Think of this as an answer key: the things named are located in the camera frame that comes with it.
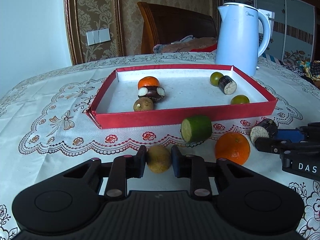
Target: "light blue kettle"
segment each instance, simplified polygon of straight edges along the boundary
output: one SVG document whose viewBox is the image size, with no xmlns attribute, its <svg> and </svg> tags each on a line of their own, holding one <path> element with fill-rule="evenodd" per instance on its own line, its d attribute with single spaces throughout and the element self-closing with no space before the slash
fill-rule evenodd
<svg viewBox="0 0 320 240">
<path fill-rule="evenodd" d="M 270 22 L 259 9 L 250 5 L 228 2 L 219 6 L 221 27 L 218 38 L 216 64 L 234 65 L 249 76 L 254 76 L 258 57 L 270 40 Z M 259 46 L 259 22 L 263 38 Z"/>
</svg>

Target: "table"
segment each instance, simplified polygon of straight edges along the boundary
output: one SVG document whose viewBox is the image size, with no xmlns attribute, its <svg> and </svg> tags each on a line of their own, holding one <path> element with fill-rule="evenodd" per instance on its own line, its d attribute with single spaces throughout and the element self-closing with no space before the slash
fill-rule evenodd
<svg viewBox="0 0 320 240">
<path fill-rule="evenodd" d="M 111 162 L 119 155 L 135 154 L 140 145 L 175 144 L 183 154 L 213 162 L 215 141 L 223 133 L 237 131 L 247 136 L 251 127 L 266 117 L 213 122 L 210 139 L 189 144 L 182 140 L 179 125 L 99 130 L 85 114 L 116 67 L 213 64 L 214 59 L 214 52 L 112 58 L 51 71 L 8 91 L 0 101 L 0 239 L 12 239 L 19 231 L 11 205 L 21 190 L 92 157 Z M 258 66 L 255 80 L 279 100 L 269 116 L 279 128 L 319 121 L 320 90 L 266 58 L 260 57 Z M 306 207 L 297 231 L 309 239 L 320 238 L 319 182 L 283 172 L 278 155 L 258 152 L 252 145 L 244 166 L 298 192 Z M 213 180 L 211 183 L 217 193 Z M 172 167 L 163 174 L 153 174 L 146 166 L 142 179 L 128 181 L 131 189 L 188 190 L 189 179 L 175 178 Z"/>
</svg>

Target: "potato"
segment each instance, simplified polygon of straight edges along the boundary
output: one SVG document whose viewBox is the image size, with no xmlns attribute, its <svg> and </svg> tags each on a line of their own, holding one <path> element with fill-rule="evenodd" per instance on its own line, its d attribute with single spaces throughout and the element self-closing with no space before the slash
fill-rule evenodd
<svg viewBox="0 0 320 240">
<path fill-rule="evenodd" d="M 163 173 L 171 166 L 171 153 L 164 146 L 152 146 L 147 152 L 146 162 L 152 172 Z"/>
<path fill-rule="evenodd" d="M 134 111 L 151 111 L 153 110 L 153 102 L 150 98 L 139 98 L 133 105 Z"/>
</svg>

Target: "light switch panel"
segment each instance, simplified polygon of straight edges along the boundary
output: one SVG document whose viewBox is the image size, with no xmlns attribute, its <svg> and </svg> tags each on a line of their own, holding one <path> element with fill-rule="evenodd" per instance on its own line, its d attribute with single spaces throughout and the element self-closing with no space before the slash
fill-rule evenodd
<svg viewBox="0 0 320 240">
<path fill-rule="evenodd" d="M 93 38 L 94 38 L 94 43 L 95 43 L 95 44 L 100 43 L 100 40 L 99 40 L 99 31 L 93 31 Z"/>
<path fill-rule="evenodd" d="M 95 43 L 93 32 L 87 32 L 87 42 L 88 42 L 88 46 L 93 45 Z"/>
<path fill-rule="evenodd" d="M 111 41 L 109 29 L 99 30 L 99 40 L 100 42 Z"/>
</svg>

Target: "mandarin orange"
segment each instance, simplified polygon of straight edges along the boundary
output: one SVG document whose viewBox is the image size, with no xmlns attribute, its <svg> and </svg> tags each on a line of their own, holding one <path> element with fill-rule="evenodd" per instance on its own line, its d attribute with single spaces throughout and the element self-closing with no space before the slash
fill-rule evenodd
<svg viewBox="0 0 320 240">
<path fill-rule="evenodd" d="M 241 133 L 227 132 L 218 139 L 214 152 L 216 159 L 226 158 L 243 165 L 249 158 L 250 144 Z"/>
<path fill-rule="evenodd" d="M 159 87 L 160 83 L 155 77 L 144 77 L 139 80 L 138 82 L 138 89 L 145 87 L 145 86 L 156 86 Z"/>
</svg>

